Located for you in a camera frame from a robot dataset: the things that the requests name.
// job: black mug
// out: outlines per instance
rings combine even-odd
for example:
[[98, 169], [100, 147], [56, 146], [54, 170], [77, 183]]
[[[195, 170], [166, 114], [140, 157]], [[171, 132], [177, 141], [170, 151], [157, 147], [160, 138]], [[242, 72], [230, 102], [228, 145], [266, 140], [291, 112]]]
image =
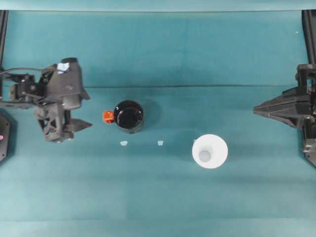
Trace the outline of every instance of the black mug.
[[123, 132], [133, 134], [144, 125], [144, 111], [137, 102], [125, 100], [116, 105], [113, 111], [105, 111], [103, 121], [115, 122]]

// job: white cup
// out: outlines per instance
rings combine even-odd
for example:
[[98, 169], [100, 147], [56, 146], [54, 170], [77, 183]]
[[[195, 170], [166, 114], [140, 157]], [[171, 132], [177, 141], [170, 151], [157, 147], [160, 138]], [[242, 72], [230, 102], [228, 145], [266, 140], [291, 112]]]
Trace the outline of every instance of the white cup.
[[198, 165], [207, 169], [215, 169], [226, 161], [228, 147], [221, 137], [206, 134], [196, 139], [192, 146], [192, 155]]

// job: orange object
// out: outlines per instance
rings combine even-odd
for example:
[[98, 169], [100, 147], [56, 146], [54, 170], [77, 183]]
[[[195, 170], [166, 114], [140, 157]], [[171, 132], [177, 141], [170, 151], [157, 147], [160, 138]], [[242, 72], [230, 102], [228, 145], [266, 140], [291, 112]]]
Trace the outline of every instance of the orange object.
[[104, 111], [103, 112], [103, 122], [105, 122], [105, 123], [114, 123], [114, 113], [113, 113], [113, 111]]

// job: cable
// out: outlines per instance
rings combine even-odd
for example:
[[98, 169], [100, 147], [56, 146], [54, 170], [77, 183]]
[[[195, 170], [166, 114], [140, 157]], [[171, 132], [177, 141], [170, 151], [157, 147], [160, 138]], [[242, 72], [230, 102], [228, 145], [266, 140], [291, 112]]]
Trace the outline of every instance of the cable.
[[7, 70], [4, 70], [2, 72], [0, 72], [0, 75], [11, 72], [11, 71], [38, 71], [38, 72], [64, 72], [62, 70], [58, 70], [58, 69], [38, 69], [38, 68], [10, 68]]

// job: black cup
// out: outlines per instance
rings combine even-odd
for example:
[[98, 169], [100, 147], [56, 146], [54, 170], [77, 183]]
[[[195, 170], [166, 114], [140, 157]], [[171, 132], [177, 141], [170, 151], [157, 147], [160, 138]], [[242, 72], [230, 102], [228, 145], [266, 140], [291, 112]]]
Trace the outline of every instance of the black cup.
[[143, 108], [132, 100], [120, 102], [114, 109], [114, 121], [128, 134], [138, 132], [144, 124]]

